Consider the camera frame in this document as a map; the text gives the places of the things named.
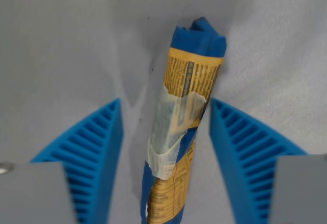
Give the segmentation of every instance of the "screw head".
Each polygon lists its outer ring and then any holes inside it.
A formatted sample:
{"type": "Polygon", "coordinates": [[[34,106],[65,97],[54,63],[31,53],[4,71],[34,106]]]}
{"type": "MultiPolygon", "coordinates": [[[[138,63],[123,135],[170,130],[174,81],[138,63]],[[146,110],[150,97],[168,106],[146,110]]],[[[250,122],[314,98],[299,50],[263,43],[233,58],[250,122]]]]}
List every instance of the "screw head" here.
{"type": "Polygon", "coordinates": [[[14,169],[15,165],[10,162],[1,162],[0,163],[0,175],[11,172],[14,169]]]}

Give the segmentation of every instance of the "gray surface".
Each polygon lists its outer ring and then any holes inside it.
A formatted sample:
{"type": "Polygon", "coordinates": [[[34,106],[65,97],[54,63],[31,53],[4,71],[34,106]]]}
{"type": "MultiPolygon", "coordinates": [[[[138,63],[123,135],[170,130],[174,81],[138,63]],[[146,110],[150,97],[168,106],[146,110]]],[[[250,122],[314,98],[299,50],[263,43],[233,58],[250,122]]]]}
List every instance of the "gray surface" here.
{"type": "Polygon", "coordinates": [[[323,224],[327,220],[327,158],[278,160],[269,224],[323,224]]]}
{"type": "Polygon", "coordinates": [[[60,163],[16,165],[0,175],[1,224],[76,224],[60,163]]]}
{"type": "MultiPolygon", "coordinates": [[[[27,162],[121,97],[111,224],[140,223],[147,136],[176,24],[227,36],[218,97],[310,153],[327,151],[327,0],[0,0],[0,159],[27,162]]],[[[206,113],[183,224],[232,224],[206,113]]]]}

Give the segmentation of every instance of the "rolled newspaper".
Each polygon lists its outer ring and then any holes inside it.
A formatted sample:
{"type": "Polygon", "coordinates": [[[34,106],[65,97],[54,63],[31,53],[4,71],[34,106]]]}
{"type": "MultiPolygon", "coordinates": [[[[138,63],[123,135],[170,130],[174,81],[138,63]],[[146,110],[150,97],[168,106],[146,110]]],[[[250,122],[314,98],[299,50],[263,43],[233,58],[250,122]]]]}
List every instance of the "rolled newspaper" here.
{"type": "Polygon", "coordinates": [[[205,18],[176,27],[148,141],[142,224],[178,224],[191,175],[195,135],[223,63],[225,37],[205,18]]]}

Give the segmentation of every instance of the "clear tape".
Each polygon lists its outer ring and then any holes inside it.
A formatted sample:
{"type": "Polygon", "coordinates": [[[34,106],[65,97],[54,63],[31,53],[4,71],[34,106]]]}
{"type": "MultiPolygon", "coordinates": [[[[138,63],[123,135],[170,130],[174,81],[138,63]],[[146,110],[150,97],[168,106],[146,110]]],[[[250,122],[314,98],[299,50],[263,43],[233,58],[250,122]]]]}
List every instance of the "clear tape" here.
{"type": "Polygon", "coordinates": [[[176,164],[180,142],[205,103],[206,99],[194,91],[177,97],[163,87],[148,140],[148,163],[154,176],[169,179],[176,164]]]}

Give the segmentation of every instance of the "blue ribbed plastic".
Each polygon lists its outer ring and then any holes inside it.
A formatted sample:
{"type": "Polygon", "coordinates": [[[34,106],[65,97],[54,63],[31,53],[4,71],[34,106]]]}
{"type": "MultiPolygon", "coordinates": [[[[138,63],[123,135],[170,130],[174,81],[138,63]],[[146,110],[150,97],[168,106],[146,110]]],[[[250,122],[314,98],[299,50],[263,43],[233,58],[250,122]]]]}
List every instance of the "blue ribbed plastic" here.
{"type": "Polygon", "coordinates": [[[210,134],[236,223],[268,223],[277,158],[306,153],[260,121],[216,99],[212,99],[210,134]]]}
{"type": "Polygon", "coordinates": [[[64,164],[79,223],[107,223],[122,140],[117,99],[73,126],[32,160],[64,164]]]}

